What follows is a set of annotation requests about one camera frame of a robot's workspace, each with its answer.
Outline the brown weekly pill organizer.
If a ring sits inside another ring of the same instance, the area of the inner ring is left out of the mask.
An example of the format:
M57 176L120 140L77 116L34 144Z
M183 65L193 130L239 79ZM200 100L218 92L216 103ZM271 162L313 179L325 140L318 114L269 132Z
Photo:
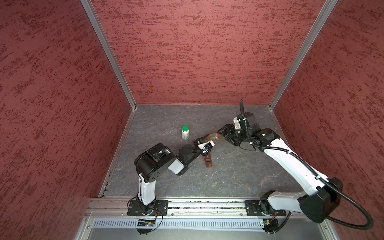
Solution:
M208 152L208 153L204 156L204 161L205 161L205 164L206 164L206 167L207 167L207 168L211 168L211 167L213 166L211 152Z

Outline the white pill bottle green cap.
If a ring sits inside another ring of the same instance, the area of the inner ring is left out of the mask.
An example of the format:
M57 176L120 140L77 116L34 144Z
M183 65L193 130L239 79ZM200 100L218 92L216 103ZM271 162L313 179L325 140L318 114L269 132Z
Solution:
M188 140L190 137L190 129L188 126L183 126L182 128L182 139Z

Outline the small clear orange-cap bottle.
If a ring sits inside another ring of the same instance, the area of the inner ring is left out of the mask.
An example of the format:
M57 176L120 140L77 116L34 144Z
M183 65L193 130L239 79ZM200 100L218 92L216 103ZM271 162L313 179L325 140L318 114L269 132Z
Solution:
M206 136L203 136L203 137L199 138L199 139L198 139L198 142L199 142L200 144L202 144L202 143L206 143L206 142L209 142L209 141L213 141L213 142L215 142L215 141L220 140L221 138L222 138L222 136L221 136L220 134L218 134L218 133L212 133L212 134L208 134L208 135L206 135Z

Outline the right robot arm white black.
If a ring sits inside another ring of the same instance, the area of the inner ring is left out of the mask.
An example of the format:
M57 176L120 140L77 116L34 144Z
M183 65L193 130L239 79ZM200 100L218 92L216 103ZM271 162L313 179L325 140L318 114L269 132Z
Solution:
M280 136L271 129L261 129L254 114L246 112L226 124L218 133L233 146L249 143L282 166L302 187L301 192L282 193L269 191L260 198L260 210L271 216L280 210L304 214L315 223L322 223L341 201L340 194L321 182L324 179L334 188L341 190L343 184L337 178L326 175L306 166Z

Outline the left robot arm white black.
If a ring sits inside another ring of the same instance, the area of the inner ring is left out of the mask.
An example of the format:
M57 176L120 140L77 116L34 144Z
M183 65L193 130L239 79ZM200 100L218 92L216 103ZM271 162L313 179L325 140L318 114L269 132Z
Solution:
M189 169L190 163L199 156L207 156L214 146L215 143L212 140L205 143L202 140L196 140L193 145L183 146L175 155L170 148L158 143L140 154L134 164L139 177L137 201L144 215L149 215L155 210L156 181L161 174L170 170L175 175L183 175Z

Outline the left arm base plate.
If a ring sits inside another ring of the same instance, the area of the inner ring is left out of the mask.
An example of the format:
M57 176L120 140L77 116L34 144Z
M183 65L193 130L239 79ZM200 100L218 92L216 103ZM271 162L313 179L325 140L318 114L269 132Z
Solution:
M128 216L166 216L169 201L154 200L145 206L140 200L134 199L128 202Z

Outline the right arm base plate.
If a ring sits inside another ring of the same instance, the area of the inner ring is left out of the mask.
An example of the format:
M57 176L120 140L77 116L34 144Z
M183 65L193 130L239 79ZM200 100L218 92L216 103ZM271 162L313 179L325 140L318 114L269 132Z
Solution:
M287 215L285 210L271 210L268 213L263 213L259 200L245 201L245 209L248 217L285 217Z

